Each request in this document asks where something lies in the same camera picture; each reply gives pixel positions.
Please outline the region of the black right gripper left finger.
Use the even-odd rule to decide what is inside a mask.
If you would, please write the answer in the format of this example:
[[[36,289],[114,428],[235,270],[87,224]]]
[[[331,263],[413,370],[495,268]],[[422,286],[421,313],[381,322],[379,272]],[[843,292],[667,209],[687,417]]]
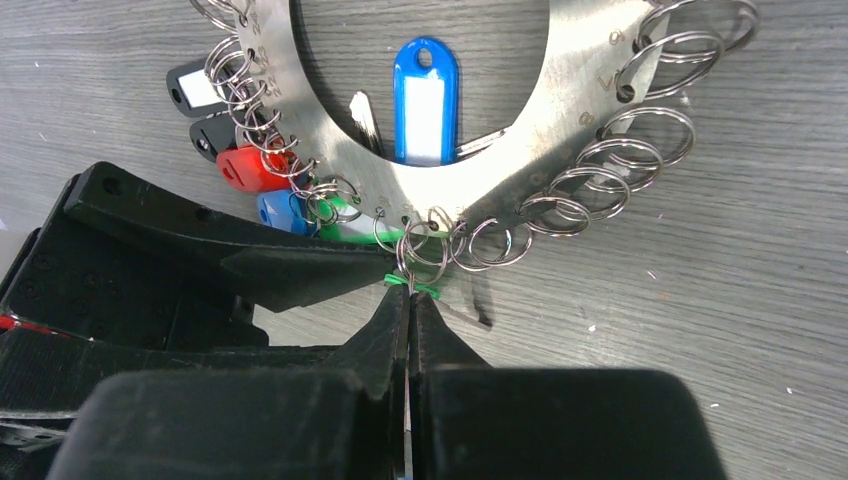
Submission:
[[[320,366],[142,371],[101,382],[52,479],[399,479],[409,291]]]

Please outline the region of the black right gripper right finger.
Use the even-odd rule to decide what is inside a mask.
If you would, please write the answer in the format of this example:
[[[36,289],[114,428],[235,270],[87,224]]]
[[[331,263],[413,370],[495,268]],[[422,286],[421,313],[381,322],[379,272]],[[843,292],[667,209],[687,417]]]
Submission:
[[[413,296],[417,479],[723,479],[699,405],[651,369],[495,367]]]

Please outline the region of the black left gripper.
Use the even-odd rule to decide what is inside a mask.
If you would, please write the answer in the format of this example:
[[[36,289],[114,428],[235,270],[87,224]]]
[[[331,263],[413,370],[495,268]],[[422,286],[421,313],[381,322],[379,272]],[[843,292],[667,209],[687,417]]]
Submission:
[[[60,442],[104,379],[310,364],[274,349],[279,313],[383,279],[375,246],[296,235],[183,198],[108,162],[66,184],[1,284],[1,440]]]

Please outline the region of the round metal key organizer disc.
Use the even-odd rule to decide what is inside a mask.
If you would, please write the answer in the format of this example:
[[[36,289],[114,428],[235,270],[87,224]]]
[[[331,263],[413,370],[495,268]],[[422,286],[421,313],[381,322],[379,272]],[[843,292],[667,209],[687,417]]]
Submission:
[[[449,266],[468,272],[514,264],[538,235],[574,237],[619,215],[632,196],[694,149],[697,132],[666,98],[706,77],[752,42],[752,1],[550,1],[534,85],[515,118],[485,132],[470,96],[476,73],[456,56],[456,160],[438,167],[395,161],[394,51],[390,140],[379,157],[344,129],[306,69],[306,41],[290,1],[197,1],[224,32],[203,67],[216,112],[235,118],[272,174],[290,179],[306,220],[340,197],[401,229],[388,246],[398,272],[434,283]]]

